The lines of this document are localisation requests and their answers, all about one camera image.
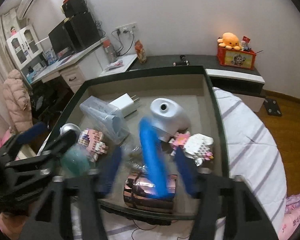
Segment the teal ball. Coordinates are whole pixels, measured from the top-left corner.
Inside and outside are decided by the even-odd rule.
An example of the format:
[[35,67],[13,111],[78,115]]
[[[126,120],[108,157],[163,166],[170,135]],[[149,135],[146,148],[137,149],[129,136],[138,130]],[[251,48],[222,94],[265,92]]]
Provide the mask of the teal ball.
[[68,177],[79,177],[90,170],[88,152],[80,144],[74,144],[61,157],[61,167]]

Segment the pink white block cat figure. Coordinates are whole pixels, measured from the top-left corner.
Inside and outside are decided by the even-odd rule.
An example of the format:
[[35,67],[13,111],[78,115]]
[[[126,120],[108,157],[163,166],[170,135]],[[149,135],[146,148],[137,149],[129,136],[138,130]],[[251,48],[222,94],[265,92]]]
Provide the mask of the pink white block cat figure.
[[180,147],[187,158],[194,160],[197,167],[201,166],[203,162],[211,161],[214,158],[213,138],[200,133],[177,132],[168,143],[173,149],[171,155],[175,155],[177,148]]

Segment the pink donut block figure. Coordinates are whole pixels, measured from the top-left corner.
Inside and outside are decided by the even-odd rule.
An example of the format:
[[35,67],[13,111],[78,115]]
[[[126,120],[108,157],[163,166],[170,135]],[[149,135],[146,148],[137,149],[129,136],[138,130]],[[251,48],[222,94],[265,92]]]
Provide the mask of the pink donut block figure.
[[97,162],[100,155],[106,154],[108,146],[103,142],[104,134],[94,129],[85,129],[81,132],[78,143],[88,151],[88,158]]

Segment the rose gold tube case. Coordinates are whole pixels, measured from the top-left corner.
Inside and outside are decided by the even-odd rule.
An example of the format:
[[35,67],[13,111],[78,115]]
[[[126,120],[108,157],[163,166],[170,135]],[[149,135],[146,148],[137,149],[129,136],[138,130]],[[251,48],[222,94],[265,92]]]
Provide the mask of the rose gold tube case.
[[123,200],[128,207],[159,213],[172,213],[177,191],[176,174],[168,176],[168,196],[159,198],[155,194],[154,184],[142,172],[131,172],[126,179]]

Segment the clear plastic floss box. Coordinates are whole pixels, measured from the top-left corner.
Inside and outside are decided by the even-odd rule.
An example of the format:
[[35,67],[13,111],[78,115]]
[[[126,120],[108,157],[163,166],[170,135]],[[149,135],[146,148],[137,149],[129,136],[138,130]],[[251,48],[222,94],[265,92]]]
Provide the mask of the clear plastic floss box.
[[119,108],[90,96],[80,104],[84,115],[114,144],[121,144],[129,136],[129,128]]

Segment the white desk with drawers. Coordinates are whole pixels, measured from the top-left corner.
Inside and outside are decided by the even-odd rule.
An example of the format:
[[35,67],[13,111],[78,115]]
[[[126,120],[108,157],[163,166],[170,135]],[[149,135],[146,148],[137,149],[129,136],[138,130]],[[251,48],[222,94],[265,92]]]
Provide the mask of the white desk with drawers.
[[46,83],[62,77],[75,92],[85,81],[99,77],[109,63],[103,47],[103,42],[107,39],[104,37],[87,49],[46,67],[34,77],[31,87],[40,81]]

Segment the white power adapter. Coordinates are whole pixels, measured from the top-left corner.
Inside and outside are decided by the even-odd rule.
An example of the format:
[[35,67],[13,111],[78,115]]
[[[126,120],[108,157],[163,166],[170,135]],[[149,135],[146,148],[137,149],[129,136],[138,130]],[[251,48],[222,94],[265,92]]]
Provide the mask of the white power adapter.
[[138,98],[136,95],[130,96],[128,93],[126,93],[110,102],[110,104],[118,108],[125,118],[137,111],[136,102],[139,100],[140,98]]

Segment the white glass-door cabinet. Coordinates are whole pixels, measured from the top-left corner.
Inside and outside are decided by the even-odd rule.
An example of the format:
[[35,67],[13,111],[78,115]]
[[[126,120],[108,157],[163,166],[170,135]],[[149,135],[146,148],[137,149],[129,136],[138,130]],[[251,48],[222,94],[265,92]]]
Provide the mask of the white glass-door cabinet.
[[12,35],[6,41],[6,46],[14,64],[19,70],[22,70],[43,52],[43,48],[31,24]]

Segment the black computer monitor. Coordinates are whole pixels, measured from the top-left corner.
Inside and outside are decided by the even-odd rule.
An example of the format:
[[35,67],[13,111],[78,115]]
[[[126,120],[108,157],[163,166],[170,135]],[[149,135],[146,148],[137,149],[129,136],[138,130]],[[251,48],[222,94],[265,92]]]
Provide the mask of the black computer monitor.
[[64,54],[71,55],[74,53],[69,35],[63,26],[64,21],[61,21],[49,33],[49,39],[57,57],[62,57]]

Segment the colourful packet on cabinet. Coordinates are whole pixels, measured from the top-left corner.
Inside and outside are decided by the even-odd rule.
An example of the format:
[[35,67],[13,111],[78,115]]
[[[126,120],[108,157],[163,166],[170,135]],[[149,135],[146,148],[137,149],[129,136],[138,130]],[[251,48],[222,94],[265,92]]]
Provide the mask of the colourful packet on cabinet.
[[105,71],[108,72],[108,71],[111,71],[113,69],[120,68],[122,66],[123,66],[123,60],[117,60],[117,61],[107,65],[107,67],[105,68]]

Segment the black bathroom scale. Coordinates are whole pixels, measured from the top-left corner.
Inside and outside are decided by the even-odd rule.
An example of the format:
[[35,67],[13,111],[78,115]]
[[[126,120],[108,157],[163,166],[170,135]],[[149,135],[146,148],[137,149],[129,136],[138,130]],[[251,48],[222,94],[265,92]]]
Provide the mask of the black bathroom scale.
[[271,98],[265,98],[263,105],[268,115],[282,116],[281,110],[276,100]]

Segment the pink quilt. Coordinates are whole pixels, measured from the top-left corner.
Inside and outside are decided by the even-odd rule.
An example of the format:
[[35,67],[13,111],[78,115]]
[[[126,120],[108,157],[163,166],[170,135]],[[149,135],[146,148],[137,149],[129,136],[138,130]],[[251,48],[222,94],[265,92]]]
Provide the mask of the pink quilt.
[[300,224],[300,193],[286,199],[285,215],[279,231],[279,239],[289,239]]

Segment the black computer tower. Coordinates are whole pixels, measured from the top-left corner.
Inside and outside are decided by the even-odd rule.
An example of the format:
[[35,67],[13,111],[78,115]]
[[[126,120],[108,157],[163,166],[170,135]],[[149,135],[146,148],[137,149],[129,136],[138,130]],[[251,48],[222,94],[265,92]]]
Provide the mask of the black computer tower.
[[87,49],[101,39],[90,12],[80,13],[65,19],[63,27],[76,53]]

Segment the small black flashlight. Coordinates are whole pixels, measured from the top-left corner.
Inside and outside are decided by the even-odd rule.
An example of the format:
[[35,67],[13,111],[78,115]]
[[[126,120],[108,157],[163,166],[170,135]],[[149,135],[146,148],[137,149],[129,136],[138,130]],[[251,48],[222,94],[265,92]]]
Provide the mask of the small black flashlight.
[[186,55],[180,55],[180,60],[173,63],[173,66],[188,66],[190,63]]

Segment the red cartoon storage crate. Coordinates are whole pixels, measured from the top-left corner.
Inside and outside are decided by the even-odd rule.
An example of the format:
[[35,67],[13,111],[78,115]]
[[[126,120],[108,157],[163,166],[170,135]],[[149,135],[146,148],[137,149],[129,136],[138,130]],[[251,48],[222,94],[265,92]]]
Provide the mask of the red cartoon storage crate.
[[237,51],[230,50],[218,46],[217,59],[221,66],[229,66],[242,68],[247,70],[254,69],[256,53],[253,50],[250,51]]

